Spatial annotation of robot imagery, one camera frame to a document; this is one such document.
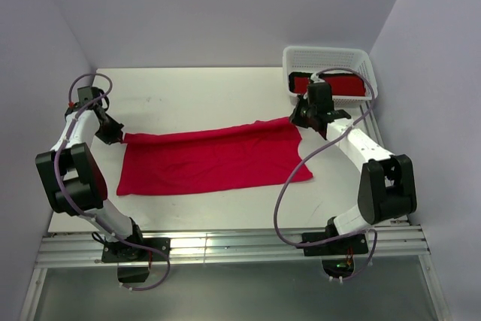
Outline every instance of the red fabric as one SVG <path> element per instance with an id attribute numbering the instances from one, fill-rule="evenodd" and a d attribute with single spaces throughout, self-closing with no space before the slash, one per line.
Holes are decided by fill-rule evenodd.
<path id="1" fill-rule="evenodd" d="M 173 135 L 126 134 L 117 195 L 185 195 L 284 183 L 301 161 L 287 118 Z M 306 166 L 294 182 L 313 177 Z"/>
<path id="2" fill-rule="evenodd" d="M 304 94 L 307 92 L 310 76 L 294 77 L 294 93 Z M 352 97 L 364 97 L 366 90 L 362 79 L 355 74 L 330 74 L 323 78 L 331 84 L 332 95 L 349 95 Z"/>

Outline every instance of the gray floor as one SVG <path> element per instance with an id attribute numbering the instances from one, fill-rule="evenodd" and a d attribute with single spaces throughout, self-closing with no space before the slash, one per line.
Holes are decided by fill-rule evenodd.
<path id="1" fill-rule="evenodd" d="M 318 259 L 176 265 L 164 285 L 130 293 L 113 268 L 50 270 L 35 320 L 435 319 L 417 257 L 375 259 L 343 286 L 324 276 Z"/>

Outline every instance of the white wall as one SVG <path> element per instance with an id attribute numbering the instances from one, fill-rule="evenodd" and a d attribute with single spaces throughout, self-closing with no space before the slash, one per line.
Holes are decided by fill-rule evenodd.
<path id="1" fill-rule="evenodd" d="M 54 0 L 98 67 L 280 65 L 290 44 L 370 50 L 395 0 Z"/>
<path id="2" fill-rule="evenodd" d="M 481 317 L 480 20 L 479 0 L 397 0 L 371 52 L 381 132 L 413 159 L 413 219 L 463 321 Z"/>
<path id="3" fill-rule="evenodd" d="M 0 0 L 0 318 L 17 319 L 51 209 L 35 156 L 63 127 L 69 82 L 90 69 L 51 0 Z"/>

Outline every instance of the laundry basket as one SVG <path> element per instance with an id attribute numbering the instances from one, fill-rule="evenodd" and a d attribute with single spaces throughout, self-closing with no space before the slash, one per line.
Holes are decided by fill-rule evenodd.
<path id="1" fill-rule="evenodd" d="M 295 104 L 297 102 L 298 95 L 289 90 L 289 74 L 293 71 L 314 73 L 334 67 L 351 68 L 362 74 L 373 87 L 374 97 L 377 97 L 377 84 L 373 66 L 365 51 L 349 48 L 291 46 L 284 49 L 283 54 L 283 76 L 291 103 Z M 333 95 L 332 98 L 336 107 L 349 108 L 358 107 L 363 102 L 371 100 L 372 95 L 366 87 L 364 97 Z"/>

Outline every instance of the tabletop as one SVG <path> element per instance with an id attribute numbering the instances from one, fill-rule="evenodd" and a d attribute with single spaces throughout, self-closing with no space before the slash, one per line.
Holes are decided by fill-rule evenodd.
<path id="1" fill-rule="evenodd" d="M 108 113 L 124 132 L 169 134 L 220 129 L 287 117 L 292 105 L 281 68 L 126 68 L 99 69 L 113 81 Z M 107 89 L 100 77 L 95 85 Z M 360 108 L 347 111 L 353 118 Z M 360 124 L 372 127 L 369 120 Z M 325 141 L 312 129 L 299 129 L 299 154 L 306 156 Z M 109 199 L 144 231 L 210 231 L 273 228 L 274 204 L 281 185 L 194 195 L 119 197 L 126 146 L 99 139 L 92 154 L 107 182 Z M 325 226 L 327 220 L 357 202 L 360 174 L 337 148 L 307 163 L 314 178 L 293 183 L 280 207 L 281 228 Z M 49 232 L 88 232 L 93 226 L 78 217 L 55 213 Z"/>

